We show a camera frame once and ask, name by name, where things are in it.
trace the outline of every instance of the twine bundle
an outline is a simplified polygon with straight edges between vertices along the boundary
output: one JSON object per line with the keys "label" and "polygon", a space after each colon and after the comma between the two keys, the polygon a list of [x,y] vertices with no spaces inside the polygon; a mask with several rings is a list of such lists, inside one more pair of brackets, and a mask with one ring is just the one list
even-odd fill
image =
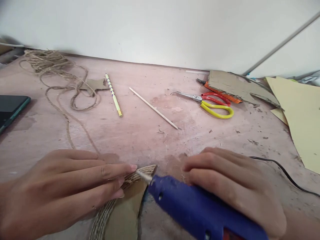
{"label": "twine bundle", "polygon": [[[33,68],[33,73],[39,76],[39,79],[41,83],[43,83],[45,86],[47,86],[47,90],[45,92],[45,96],[48,100],[48,102],[58,111],[60,112],[64,118],[67,120],[67,125],[66,125],[66,132],[67,132],[67,138],[68,141],[72,147],[72,149],[76,149],[75,145],[72,142],[71,136],[70,136],[70,120],[69,117],[77,121],[83,130],[85,131],[90,143],[92,144],[93,148],[96,150],[96,152],[99,154],[99,150],[93,143],[88,131],[85,129],[83,124],[75,117],[73,117],[70,113],[68,113],[65,109],[62,111],[59,107],[57,107],[48,97],[48,92],[53,89],[53,90],[64,90],[64,92],[75,90],[75,94],[72,96],[70,100],[70,107],[73,110],[76,111],[86,111],[91,108],[93,108],[95,105],[98,104],[97,102],[97,94],[95,91],[86,83],[87,75],[88,75],[88,70],[86,70],[84,67],[75,65],[72,63],[69,59],[66,57],[62,56],[58,51],[53,51],[53,50],[25,50],[24,54],[24,59],[19,62],[19,65],[21,68],[22,62],[27,62],[30,64],[30,66]],[[69,73],[67,70],[65,70],[68,67],[78,67],[84,70],[85,74],[82,79],[79,77]],[[45,84],[42,80],[43,76],[46,75],[52,75],[56,74],[67,80],[67,84],[65,86],[49,86]],[[94,97],[94,103],[91,104],[88,107],[85,108],[78,108],[75,105],[75,100],[77,96],[80,94],[80,87],[86,84],[88,88],[90,88],[93,92],[93,97]]]}

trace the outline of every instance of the cardboard star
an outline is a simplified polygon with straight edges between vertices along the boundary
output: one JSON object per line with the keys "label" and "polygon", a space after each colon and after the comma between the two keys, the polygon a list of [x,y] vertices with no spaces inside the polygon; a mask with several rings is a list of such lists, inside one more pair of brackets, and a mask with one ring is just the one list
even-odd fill
{"label": "cardboard star", "polygon": [[[109,86],[104,85],[105,79],[102,78],[100,80],[93,80],[93,79],[88,79],[87,80],[87,84],[94,90],[107,90],[109,89]],[[88,86],[86,84],[82,84],[82,86],[79,88],[81,90],[87,90],[87,92],[89,93],[89,95],[91,97],[93,97],[93,92],[90,88],[88,88]]]}

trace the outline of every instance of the smartphone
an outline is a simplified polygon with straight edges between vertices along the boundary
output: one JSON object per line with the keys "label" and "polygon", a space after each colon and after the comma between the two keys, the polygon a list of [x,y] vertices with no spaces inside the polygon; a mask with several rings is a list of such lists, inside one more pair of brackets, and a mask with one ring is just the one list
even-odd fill
{"label": "smartphone", "polygon": [[31,101],[27,96],[0,95],[0,134]]}

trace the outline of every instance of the scissors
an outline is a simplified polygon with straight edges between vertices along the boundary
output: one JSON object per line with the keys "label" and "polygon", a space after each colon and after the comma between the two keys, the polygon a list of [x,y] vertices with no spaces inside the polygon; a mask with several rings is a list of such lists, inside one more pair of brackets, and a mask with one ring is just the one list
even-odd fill
{"label": "scissors", "polygon": [[[228,99],[226,99],[225,97],[221,96],[220,94],[218,93],[214,93],[214,92],[207,92],[207,93],[203,93],[201,94],[201,96],[197,96],[197,95],[190,95],[190,94],[186,94],[186,93],[182,93],[182,92],[175,92],[175,93],[178,93],[182,96],[185,96],[185,97],[189,97],[197,102],[200,102],[201,105],[200,107],[202,107],[204,110],[206,110],[208,113],[210,113],[211,115],[217,117],[217,118],[221,118],[221,119],[228,119],[228,118],[231,118],[233,115],[234,115],[234,111],[233,109],[230,107],[230,101]],[[216,97],[219,97],[220,99],[222,99],[225,103],[213,98],[213,97],[210,97],[210,95],[212,96],[216,96]],[[217,103],[219,105],[213,105],[213,104],[210,104],[210,103],[207,103],[205,102],[204,100],[210,100],[214,103]],[[229,115],[222,115],[222,114],[219,114],[219,113],[216,113],[214,112],[213,110],[211,110],[210,108],[221,108],[221,109],[225,109],[229,112]]]}

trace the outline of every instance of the pencil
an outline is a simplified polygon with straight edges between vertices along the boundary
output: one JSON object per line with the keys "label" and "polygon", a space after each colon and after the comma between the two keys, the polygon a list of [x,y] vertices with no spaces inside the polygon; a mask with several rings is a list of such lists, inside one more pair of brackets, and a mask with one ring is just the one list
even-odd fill
{"label": "pencil", "polygon": [[112,98],[113,98],[113,101],[114,101],[114,105],[116,105],[116,109],[118,111],[118,114],[119,114],[119,117],[122,117],[122,113],[121,113],[121,110],[120,110],[120,106],[118,104],[118,100],[116,98],[116,95],[114,94],[114,91],[113,91],[113,88],[112,88],[112,85],[111,85],[111,82],[110,82],[110,79],[109,79],[109,75],[106,74],[106,79],[108,81],[108,85],[109,85],[109,88],[110,88],[110,91],[111,91],[111,94],[112,94]]}

